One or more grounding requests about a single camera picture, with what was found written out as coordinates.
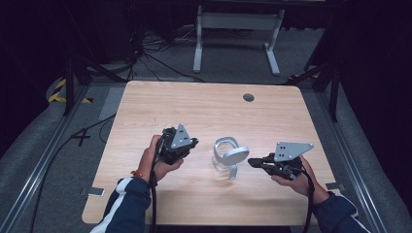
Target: sleeve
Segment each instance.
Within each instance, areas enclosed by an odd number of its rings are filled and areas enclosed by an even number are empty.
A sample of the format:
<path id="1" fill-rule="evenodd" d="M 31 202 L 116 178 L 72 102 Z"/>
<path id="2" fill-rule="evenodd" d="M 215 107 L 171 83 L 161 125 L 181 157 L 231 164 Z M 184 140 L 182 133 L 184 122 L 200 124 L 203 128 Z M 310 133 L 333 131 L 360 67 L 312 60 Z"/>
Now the sleeve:
<path id="1" fill-rule="evenodd" d="M 313 214 L 323 233 L 366 233 L 369 232 L 358 221 L 358 209 L 346 197 L 329 192 L 324 202 L 315 205 Z"/>
<path id="2" fill-rule="evenodd" d="M 140 178 L 120 180 L 109 198 L 102 221 L 90 233 L 143 233 L 145 212 L 151 201 L 149 186 L 145 181 Z"/>

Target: yellow tape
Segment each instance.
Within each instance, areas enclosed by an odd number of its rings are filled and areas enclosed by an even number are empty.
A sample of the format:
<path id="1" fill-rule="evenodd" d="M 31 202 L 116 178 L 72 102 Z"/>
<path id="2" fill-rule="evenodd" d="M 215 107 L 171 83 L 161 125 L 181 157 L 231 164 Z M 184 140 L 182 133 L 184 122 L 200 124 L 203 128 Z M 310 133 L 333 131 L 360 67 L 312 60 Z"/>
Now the yellow tape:
<path id="1" fill-rule="evenodd" d="M 61 89 L 63 86 L 66 85 L 66 79 L 61 78 L 60 82 L 58 82 L 57 86 L 55 87 L 54 91 L 51 94 L 51 97 L 49 98 L 49 102 L 62 102 L 66 103 L 66 98 L 64 97 L 58 97 L 58 94 L 60 93 Z M 93 103 L 93 98 L 85 98 L 82 103 L 85 104 L 91 104 Z"/>

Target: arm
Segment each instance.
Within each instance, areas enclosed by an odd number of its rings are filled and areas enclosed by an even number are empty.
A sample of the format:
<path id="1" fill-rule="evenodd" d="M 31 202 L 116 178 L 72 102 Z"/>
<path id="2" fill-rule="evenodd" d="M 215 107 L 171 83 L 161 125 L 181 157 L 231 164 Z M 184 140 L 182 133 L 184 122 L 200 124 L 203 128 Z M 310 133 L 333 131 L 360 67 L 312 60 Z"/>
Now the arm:
<path id="1" fill-rule="evenodd" d="M 109 198 L 103 220 L 91 230 L 91 233 L 144 232 L 145 212 L 152 201 L 148 182 L 155 157 L 155 146 L 159 139 L 160 136 L 153 136 L 151 144 L 143 152 L 134 177 L 119 181 L 116 190 Z M 158 161 L 154 167 L 157 181 L 164 178 L 168 172 L 178 169 L 182 163 L 183 159 L 173 165 Z"/>
<path id="2" fill-rule="evenodd" d="M 318 220 L 321 231 L 323 233 L 369 232 L 356 220 L 356 216 L 358 216 L 356 207 L 345 197 L 335 195 L 332 192 L 327 192 L 321 187 L 318 181 L 316 181 L 315 174 L 308 161 L 303 156 L 300 156 L 300 158 L 303 167 L 311 177 L 315 186 L 315 191 L 313 193 L 313 214 Z M 278 176 L 272 176 L 271 178 L 280 185 L 290 186 L 299 194 L 305 196 L 309 195 L 309 184 L 306 176 L 300 175 L 294 181 L 289 181 Z"/>
<path id="3" fill-rule="evenodd" d="M 315 205 L 313 214 L 322 232 L 369 232 L 358 221 L 358 210 L 346 197 L 329 193 L 322 203 Z"/>

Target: wrist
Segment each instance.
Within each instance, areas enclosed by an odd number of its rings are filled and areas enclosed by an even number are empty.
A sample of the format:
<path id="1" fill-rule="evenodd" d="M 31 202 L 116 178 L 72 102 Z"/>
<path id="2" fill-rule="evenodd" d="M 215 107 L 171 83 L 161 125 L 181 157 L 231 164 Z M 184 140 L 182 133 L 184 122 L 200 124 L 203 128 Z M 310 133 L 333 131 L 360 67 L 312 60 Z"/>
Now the wrist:
<path id="1" fill-rule="evenodd" d="M 322 186 L 316 183 L 315 191 L 313 193 L 313 204 L 320 204 L 324 202 L 327 198 L 329 198 L 329 193 L 327 193 L 327 191 Z"/>
<path id="2" fill-rule="evenodd" d="M 140 172 L 139 170 L 131 171 L 130 174 L 133 175 L 135 178 L 140 178 L 146 183 L 149 183 L 149 176 L 146 176 L 144 173 Z"/>

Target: table leg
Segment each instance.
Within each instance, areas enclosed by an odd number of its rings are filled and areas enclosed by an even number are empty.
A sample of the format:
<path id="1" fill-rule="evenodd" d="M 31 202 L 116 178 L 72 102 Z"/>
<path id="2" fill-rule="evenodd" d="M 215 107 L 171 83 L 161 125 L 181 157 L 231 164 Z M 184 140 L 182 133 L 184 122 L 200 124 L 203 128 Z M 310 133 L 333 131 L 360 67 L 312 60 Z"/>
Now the table leg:
<path id="1" fill-rule="evenodd" d="M 281 28 L 284 13 L 285 13 L 285 10 L 279 11 L 279 14 L 276 18 L 275 24 L 273 25 L 272 39 L 271 39 L 270 43 L 264 44 L 267 59 L 269 60 L 269 64 L 270 64 L 270 69 L 272 70 L 272 74 L 274 76 L 279 76 L 280 75 L 280 70 L 279 70 L 279 67 L 278 67 L 278 63 L 276 62 L 275 54 L 273 53 L 273 48 L 275 47 L 275 42 L 276 42 L 276 39 L 278 37 L 279 30 Z"/>
<path id="2" fill-rule="evenodd" d="M 197 8 L 197 23 L 196 23 L 196 51 L 194 52 L 193 72 L 199 73 L 202 64 L 202 6 Z"/>

